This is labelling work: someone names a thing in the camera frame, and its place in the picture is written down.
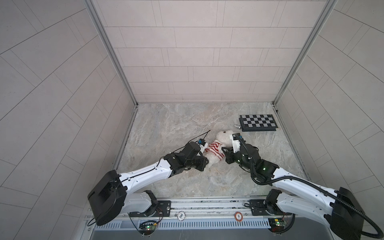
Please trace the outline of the white teddy bear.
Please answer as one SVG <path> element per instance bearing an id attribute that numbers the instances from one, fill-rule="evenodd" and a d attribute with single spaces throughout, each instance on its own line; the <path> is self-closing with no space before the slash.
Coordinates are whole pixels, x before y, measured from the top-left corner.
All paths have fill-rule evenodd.
<path id="1" fill-rule="evenodd" d="M 208 144 L 208 147 L 205 149 L 203 155 L 208 159 L 208 164 L 206 168 L 210 168 L 214 164 L 218 164 L 226 159 L 225 154 L 222 150 L 223 147 L 231 148 L 232 144 L 232 135 L 235 132 L 227 130 L 218 132 L 216 139 Z"/>

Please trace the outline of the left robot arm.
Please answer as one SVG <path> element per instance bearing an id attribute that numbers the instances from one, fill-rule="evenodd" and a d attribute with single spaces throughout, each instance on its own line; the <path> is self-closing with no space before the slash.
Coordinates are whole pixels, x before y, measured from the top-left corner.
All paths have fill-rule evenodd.
<path id="1" fill-rule="evenodd" d="M 181 174 L 190 169 L 204 171 L 209 160 L 203 152 L 208 143 L 200 139 L 189 142 L 178 153 L 170 153 L 152 165 L 129 172 L 107 172 L 88 194 L 88 201 L 97 226 L 103 226 L 123 213 L 138 212 L 152 215 L 158 206 L 158 200 L 152 191 L 138 190 Z"/>

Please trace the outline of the red white striped sweater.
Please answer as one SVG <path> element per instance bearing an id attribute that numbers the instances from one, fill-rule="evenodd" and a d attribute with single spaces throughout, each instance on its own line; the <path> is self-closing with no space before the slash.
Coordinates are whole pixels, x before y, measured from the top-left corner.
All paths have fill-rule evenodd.
<path id="1" fill-rule="evenodd" d="M 221 142 L 213 141 L 211 144 L 209 144 L 205 152 L 213 154 L 221 161 L 225 157 L 225 154 L 222 151 L 222 146 L 223 144 Z"/>

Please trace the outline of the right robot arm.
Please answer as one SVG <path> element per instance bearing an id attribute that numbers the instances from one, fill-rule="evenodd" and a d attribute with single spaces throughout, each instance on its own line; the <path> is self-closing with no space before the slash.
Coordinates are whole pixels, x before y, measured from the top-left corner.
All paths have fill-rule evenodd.
<path id="1" fill-rule="evenodd" d="M 297 177 L 262 159 L 258 148 L 249 144 L 223 147 L 222 151 L 228 164 L 244 167 L 257 185 L 273 187 L 262 207 L 269 214 L 290 213 L 308 218 L 329 227 L 343 240 L 359 240 L 363 236 L 366 215 L 349 190 L 333 190 Z"/>

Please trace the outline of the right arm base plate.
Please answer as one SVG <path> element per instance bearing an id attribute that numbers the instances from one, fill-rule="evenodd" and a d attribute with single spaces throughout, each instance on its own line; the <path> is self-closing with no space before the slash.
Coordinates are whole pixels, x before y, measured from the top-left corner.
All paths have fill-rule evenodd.
<path id="1" fill-rule="evenodd" d="M 280 210 L 273 210 L 269 212 L 264 204 L 264 200 L 249 200 L 243 204 L 244 207 L 251 209 L 252 216 L 282 216 L 283 212 Z"/>

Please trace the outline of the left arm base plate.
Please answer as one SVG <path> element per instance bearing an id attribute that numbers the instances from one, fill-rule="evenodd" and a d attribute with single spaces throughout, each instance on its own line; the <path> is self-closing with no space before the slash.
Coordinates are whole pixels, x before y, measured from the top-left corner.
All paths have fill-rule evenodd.
<path id="1" fill-rule="evenodd" d="M 129 216 L 132 218 L 155 218 L 155 217 L 169 217 L 171 211 L 171 201 L 158 201 L 156 207 L 150 207 L 144 213 L 131 212 Z"/>

